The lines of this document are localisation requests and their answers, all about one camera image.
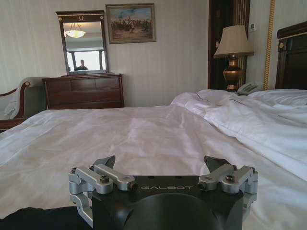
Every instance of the telephone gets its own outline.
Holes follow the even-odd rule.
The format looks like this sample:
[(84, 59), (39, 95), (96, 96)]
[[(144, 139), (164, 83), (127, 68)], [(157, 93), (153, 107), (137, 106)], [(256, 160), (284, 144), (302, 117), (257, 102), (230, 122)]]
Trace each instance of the telephone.
[(242, 85), (237, 93), (238, 95), (249, 95), (252, 92), (262, 91), (263, 90), (263, 82), (260, 81), (252, 81)]

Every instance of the silver metal part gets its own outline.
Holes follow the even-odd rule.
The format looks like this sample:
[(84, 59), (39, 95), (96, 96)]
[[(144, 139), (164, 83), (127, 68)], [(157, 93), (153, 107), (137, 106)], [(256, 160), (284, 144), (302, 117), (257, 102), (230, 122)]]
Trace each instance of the silver metal part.
[(100, 177), (101, 175), (88, 168), (76, 168), (75, 173), (69, 174), (70, 193), (78, 194), (83, 192), (92, 192), (94, 188), (100, 194), (112, 192), (113, 181), (110, 179), (108, 183), (102, 183), (100, 181)]
[(114, 169), (111, 169), (103, 164), (95, 165), (94, 172), (102, 175), (106, 174), (108, 177), (113, 180), (113, 183), (115, 183), (119, 190), (122, 191), (131, 191), (135, 187), (137, 187), (137, 184), (135, 183), (135, 179), (133, 176), (130, 175), (124, 175), (120, 172), (115, 171)]
[(83, 194), (70, 194), (71, 201), (77, 205), (79, 215), (93, 227), (93, 211), (90, 208), (88, 198)]
[[(99, 162), (110, 164), (113, 167), (115, 157), (100, 159)], [(90, 208), (88, 198), (92, 191), (108, 194), (113, 190), (113, 183), (122, 191), (131, 191), (137, 183), (133, 176), (121, 174), (103, 164), (91, 165), (90, 168), (73, 168), (69, 173), (70, 199), (77, 205), (79, 215), (93, 227), (93, 211)]]
[(242, 221), (246, 219), (250, 212), (251, 204), (257, 200), (257, 194), (244, 193), (243, 196), (243, 217)]
[(233, 180), (230, 180), (229, 177), (225, 177), (222, 180), (222, 190), (224, 192), (233, 194), (238, 193), (240, 189), (242, 192), (257, 193), (258, 172), (253, 170), (252, 167), (243, 166), (231, 176)]
[(203, 191), (211, 191), (216, 189), (217, 183), (221, 182), (224, 177), (234, 172), (231, 164), (224, 164), (208, 175), (199, 177), (200, 189)]
[(243, 217), (246, 219), (250, 212), (251, 204), (257, 200), (258, 172), (248, 166), (239, 170), (230, 164), (224, 164), (208, 175), (199, 177), (199, 188), (203, 191), (216, 189), (217, 183), (222, 183), (222, 190), (226, 193), (238, 193), (241, 190), (243, 196)]

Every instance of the beige lampshade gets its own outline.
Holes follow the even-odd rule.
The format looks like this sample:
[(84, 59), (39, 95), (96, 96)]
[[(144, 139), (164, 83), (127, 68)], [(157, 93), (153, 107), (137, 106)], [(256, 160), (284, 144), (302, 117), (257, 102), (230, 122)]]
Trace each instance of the beige lampshade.
[(213, 57), (222, 58), (232, 54), (237, 56), (254, 55), (254, 49), (248, 42), (243, 25), (234, 25), (223, 29), (221, 42)]

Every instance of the painting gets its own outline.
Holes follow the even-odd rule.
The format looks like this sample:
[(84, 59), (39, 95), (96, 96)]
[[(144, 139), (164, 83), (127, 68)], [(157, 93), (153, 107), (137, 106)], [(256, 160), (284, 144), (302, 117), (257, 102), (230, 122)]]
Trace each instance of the painting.
[(154, 4), (106, 5), (110, 44), (155, 42)]

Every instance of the screw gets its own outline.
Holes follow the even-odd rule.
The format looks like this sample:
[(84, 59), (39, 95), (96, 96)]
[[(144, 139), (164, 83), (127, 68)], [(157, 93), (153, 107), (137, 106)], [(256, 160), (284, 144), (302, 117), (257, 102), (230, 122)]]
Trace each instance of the screw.
[(76, 173), (76, 169), (77, 169), (77, 168), (72, 168), (72, 169), (71, 169), (71, 173), (72, 173), (72, 174), (75, 174), (75, 173)]
[(226, 180), (233, 182), (235, 181), (235, 177), (233, 175), (227, 175)]
[(101, 183), (108, 183), (109, 182), (109, 177), (107, 175), (102, 175), (100, 177)]
[(198, 188), (201, 190), (201, 191), (204, 191), (207, 189), (207, 184), (204, 183), (204, 182), (199, 182), (198, 183)]
[(137, 190), (138, 186), (138, 183), (132, 181), (131, 183), (129, 183), (129, 191)]

